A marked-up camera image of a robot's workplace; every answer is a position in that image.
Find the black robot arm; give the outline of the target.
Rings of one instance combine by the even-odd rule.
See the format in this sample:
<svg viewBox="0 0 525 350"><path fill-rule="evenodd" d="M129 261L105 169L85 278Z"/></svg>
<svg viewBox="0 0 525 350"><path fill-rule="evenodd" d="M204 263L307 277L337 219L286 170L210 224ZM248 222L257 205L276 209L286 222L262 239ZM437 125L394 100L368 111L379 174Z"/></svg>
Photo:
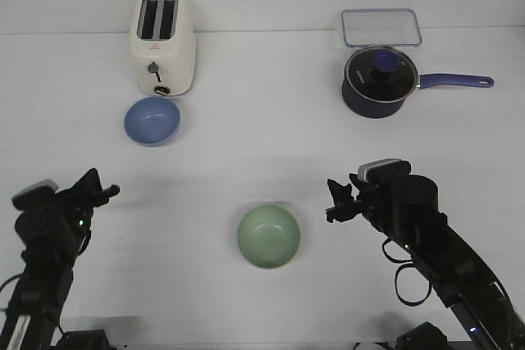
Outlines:
<svg viewBox="0 0 525 350"><path fill-rule="evenodd" d="M103 188L99 180L82 179L65 190L44 180L13 196L20 211L15 230L25 245L25 268L13 276L16 286L4 311L3 349L51 348L73 267L91 239L94 208L119 192L116 185Z"/></svg>
<svg viewBox="0 0 525 350"><path fill-rule="evenodd" d="M358 199L323 204L339 187L304 177L235 172L212 178L138 175L94 214L68 309L126 343L320 343L386 337L414 322L397 307L379 255L390 239L448 311L504 309L493 274L447 226L413 176L362 184ZM285 263L240 251L242 215L277 207L299 217Z"/></svg>

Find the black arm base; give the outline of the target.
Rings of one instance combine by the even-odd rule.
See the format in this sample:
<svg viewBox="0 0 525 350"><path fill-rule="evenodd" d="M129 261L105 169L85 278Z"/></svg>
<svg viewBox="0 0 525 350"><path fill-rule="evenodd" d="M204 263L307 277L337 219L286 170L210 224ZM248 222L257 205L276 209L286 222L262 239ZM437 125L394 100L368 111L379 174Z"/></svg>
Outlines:
<svg viewBox="0 0 525 350"><path fill-rule="evenodd" d="M67 331L53 347L56 350L110 350L104 330Z"/></svg>
<svg viewBox="0 0 525 350"><path fill-rule="evenodd" d="M413 328L396 339L396 349L435 350L448 349L446 336L429 322Z"/></svg>

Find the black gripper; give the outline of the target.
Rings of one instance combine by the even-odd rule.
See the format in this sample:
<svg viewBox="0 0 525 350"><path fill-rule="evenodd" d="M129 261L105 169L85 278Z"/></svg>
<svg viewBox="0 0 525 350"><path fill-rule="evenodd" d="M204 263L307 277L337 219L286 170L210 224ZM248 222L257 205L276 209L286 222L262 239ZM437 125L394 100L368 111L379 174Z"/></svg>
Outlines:
<svg viewBox="0 0 525 350"><path fill-rule="evenodd" d="M327 181L333 202L351 203L327 208L326 220L329 223L342 223L361 214L373 227L387 227L392 218L392 199L387 185L364 182L357 177L351 177L350 181L346 185L331 179ZM356 202L353 186L358 190Z"/></svg>
<svg viewBox="0 0 525 350"><path fill-rule="evenodd" d="M116 184L102 189L96 168L89 169L72 187L56 194L56 202L74 227L90 227L94 208L120 192Z"/></svg>

